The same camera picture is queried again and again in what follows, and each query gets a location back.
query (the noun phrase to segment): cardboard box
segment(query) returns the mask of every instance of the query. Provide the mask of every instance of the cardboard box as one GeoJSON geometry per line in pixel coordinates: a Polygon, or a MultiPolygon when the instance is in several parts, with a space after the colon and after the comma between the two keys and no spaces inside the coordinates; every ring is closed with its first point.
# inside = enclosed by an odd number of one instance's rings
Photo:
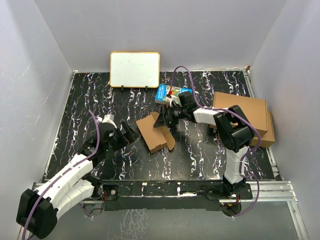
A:
{"type": "Polygon", "coordinates": [[[233,105],[238,105],[261,136],[268,132],[267,101],[265,100],[215,92],[212,105],[215,108],[229,108],[233,105]]]}
{"type": "MultiPolygon", "coordinates": [[[[275,133],[274,133],[274,126],[272,123],[272,116],[271,116],[271,112],[268,111],[267,112],[267,128],[268,128],[268,132],[261,137],[261,144],[260,147],[264,147],[264,148],[270,148],[271,145],[275,142],[275,133]]],[[[255,146],[258,143],[258,138],[255,136],[252,141],[251,141],[251,146],[255,146]]]]}
{"type": "Polygon", "coordinates": [[[168,147],[171,151],[176,144],[176,141],[167,126],[154,128],[154,124],[158,116],[159,113],[153,111],[145,118],[136,121],[140,133],[151,154],[165,147],[168,147]]]}

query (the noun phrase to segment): black marble table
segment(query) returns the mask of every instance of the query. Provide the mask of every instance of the black marble table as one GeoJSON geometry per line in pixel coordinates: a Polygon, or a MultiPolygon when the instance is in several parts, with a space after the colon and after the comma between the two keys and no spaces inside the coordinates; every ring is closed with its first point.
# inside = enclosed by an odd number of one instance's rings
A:
{"type": "MultiPolygon", "coordinates": [[[[211,106],[214,92],[249,97],[242,71],[193,71],[196,95],[211,106]]],[[[161,72],[160,83],[169,84],[172,72],[161,72]]],[[[178,72],[174,86],[191,88],[185,72],[178,72]]],[[[157,89],[112,88],[108,72],[76,73],[68,96],[53,153],[42,181],[52,178],[73,157],[84,140],[95,134],[88,110],[96,116],[113,114],[114,121],[126,120],[137,131],[136,120],[159,110],[157,89]]],[[[102,161],[92,173],[103,180],[220,180],[226,168],[226,151],[214,129],[206,124],[181,120],[173,133],[175,148],[150,154],[142,137],[102,161]]],[[[260,180],[274,180],[265,148],[248,156],[245,172],[260,180]]]]}

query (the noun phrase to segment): gray panel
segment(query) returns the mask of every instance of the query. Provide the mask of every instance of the gray panel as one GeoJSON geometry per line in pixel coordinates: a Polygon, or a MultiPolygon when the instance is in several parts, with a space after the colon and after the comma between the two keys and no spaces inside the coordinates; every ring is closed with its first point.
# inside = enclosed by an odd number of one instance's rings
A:
{"type": "Polygon", "coordinates": [[[62,216],[53,239],[104,240],[297,240],[287,202],[259,202],[232,220],[220,211],[122,210],[96,211],[91,221],[76,206],[62,216]]]}
{"type": "Polygon", "coordinates": [[[44,172],[72,71],[33,0],[0,1],[1,239],[16,239],[20,196],[44,172]]]}
{"type": "Polygon", "coordinates": [[[159,52],[162,71],[251,65],[286,0],[35,0],[73,70],[113,51],[159,52]]]}
{"type": "Polygon", "coordinates": [[[252,68],[273,116],[279,172],[292,182],[311,240],[320,235],[320,2],[287,1],[252,68]]]}

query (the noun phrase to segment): large cardboard box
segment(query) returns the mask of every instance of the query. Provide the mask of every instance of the large cardboard box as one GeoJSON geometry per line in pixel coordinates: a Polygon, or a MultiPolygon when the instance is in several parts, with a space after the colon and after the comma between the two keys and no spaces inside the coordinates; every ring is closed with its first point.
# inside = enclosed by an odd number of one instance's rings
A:
{"type": "MultiPolygon", "coordinates": [[[[264,148],[270,148],[272,144],[275,143],[275,133],[274,133],[274,126],[272,123],[272,116],[271,116],[271,112],[268,111],[267,112],[267,128],[268,128],[268,132],[261,137],[261,144],[260,147],[264,147],[264,148]]],[[[258,143],[258,137],[254,137],[251,141],[251,146],[255,146],[258,143]]]]}
{"type": "Polygon", "coordinates": [[[268,132],[267,101],[265,100],[215,92],[212,105],[214,108],[229,108],[238,105],[261,136],[268,132]]]}
{"type": "Polygon", "coordinates": [[[154,128],[159,116],[158,112],[150,112],[150,115],[136,121],[140,133],[149,148],[151,154],[168,147],[171,151],[176,144],[174,137],[167,126],[154,128]]]}

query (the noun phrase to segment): gray floor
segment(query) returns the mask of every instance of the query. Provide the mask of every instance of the gray floor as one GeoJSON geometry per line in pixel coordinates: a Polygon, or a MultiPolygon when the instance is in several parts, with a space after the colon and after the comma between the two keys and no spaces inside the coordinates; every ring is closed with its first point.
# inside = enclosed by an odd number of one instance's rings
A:
{"type": "Polygon", "coordinates": [[[76,206],[61,217],[46,239],[297,240],[298,237],[287,202],[258,202],[235,220],[224,217],[220,211],[133,209],[104,211],[91,221],[76,206]]]}

